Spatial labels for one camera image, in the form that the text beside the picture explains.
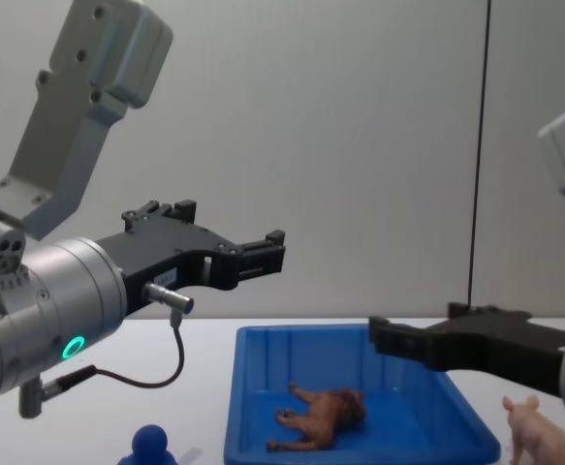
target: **white table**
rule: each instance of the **white table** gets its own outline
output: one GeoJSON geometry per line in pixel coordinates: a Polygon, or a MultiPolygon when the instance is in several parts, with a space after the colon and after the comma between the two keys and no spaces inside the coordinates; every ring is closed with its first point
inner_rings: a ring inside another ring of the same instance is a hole
{"type": "MultiPolygon", "coordinates": [[[[394,320],[428,326],[438,320],[394,320]]],[[[156,423],[168,433],[176,458],[192,465],[223,463],[226,419],[239,327],[281,324],[356,323],[358,320],[193,320],[183,323],[186,365],[172,386],[144,390],[95,377],[44,405],[37,419],[17,413],[17,392],[0,397],[0,464],[115,464],[128,455],[134,433],[156,423]]],[[[536,323],[565,329],[565,319],[536,323]]],[[[114,336],[44,375],[48,381],[94,363],[143,381],[160,381],[175,369],[176,346],[167,321],[128,321],[114,336]]],[[[502,396],[522,400],[531,389],[475,372],[453,372],[452,379],[502,443],[510,431],[502,396]]],[[[559,399],[539,393],[541,411],[565,428],[559,399]]],[[[503,463],[509,458],[504,454],[503,463]]]]}

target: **blue toy figure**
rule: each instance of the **blue toy figure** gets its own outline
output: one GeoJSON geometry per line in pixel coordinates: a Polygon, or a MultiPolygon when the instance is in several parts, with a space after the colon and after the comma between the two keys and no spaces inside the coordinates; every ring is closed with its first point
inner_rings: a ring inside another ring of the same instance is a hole
{"type": "Polygon", "coordinates": [[[167,446],[166,432],[159,426],[149,424],[134,436],[131,445],[134,453],[123,458],[118,465],[178,465],[166,450],[167,446]]]}

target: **blue plastic tray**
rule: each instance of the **blue plastic tray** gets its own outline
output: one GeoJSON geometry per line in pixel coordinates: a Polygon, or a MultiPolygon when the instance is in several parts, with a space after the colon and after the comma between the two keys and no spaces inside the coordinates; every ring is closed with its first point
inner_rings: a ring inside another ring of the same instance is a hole
{"type": "Polygon", "coordinates": [[[500,447],[450,378],[423,365],[380,356],[367,325],[245,327],[238,331],[226,465],[486,465],[500,447]],[[304,411],[288,392],[353,388],[368,415],[335,448],[267,452],[268,439],[296,441],[277,423],[278,408],[304,411]]]}

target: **white wall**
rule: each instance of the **white wall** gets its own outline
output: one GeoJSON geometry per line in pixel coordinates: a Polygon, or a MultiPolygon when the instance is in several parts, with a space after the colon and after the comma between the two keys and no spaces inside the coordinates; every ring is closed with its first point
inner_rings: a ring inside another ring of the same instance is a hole
{"type": "MultiPolygon", "coordinates": [[[[485,1],[149,3],[174,30],[158,87],[51,238],[192,198],[232,240],[279,228],[288,243],[281,275],[186,290],[194,316],[440,315],[465,299],[485,1]]],[[[68,6],[0,2],[0,176],[68,6]]]]}
{"type": "Polygon", "coordinates": [[[474,302],[565,316],[565,199],[536,140],[565,110],[565,0],[493,2],[474,302]]]}

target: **brown toy animal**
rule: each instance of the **brown toy animal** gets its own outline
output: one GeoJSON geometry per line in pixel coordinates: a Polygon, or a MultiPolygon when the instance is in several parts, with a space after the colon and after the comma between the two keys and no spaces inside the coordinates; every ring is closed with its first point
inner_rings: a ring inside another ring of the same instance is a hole
{"type": "Polygon", "coordinates": [[[537,412],[540,402],[536,395],[524,404],[515,404],[505,396],[502,404],[513,430],[512,465],[519,464],[524,450],[534,465],[565,465],[565,431],[537,412]]]}
{"type": "Polygon", "coordinates": [[[275,417],[284,426],[301,431],[303,438],[289,444],[268,441],[268,451],[331,449],[336,432],[363,421],[366,416],[361,392],[349,389],[310,392],[295,383],[290,384],[290,390],[310,404],[307,415],[287,409],[277,411],[275,417]]]}

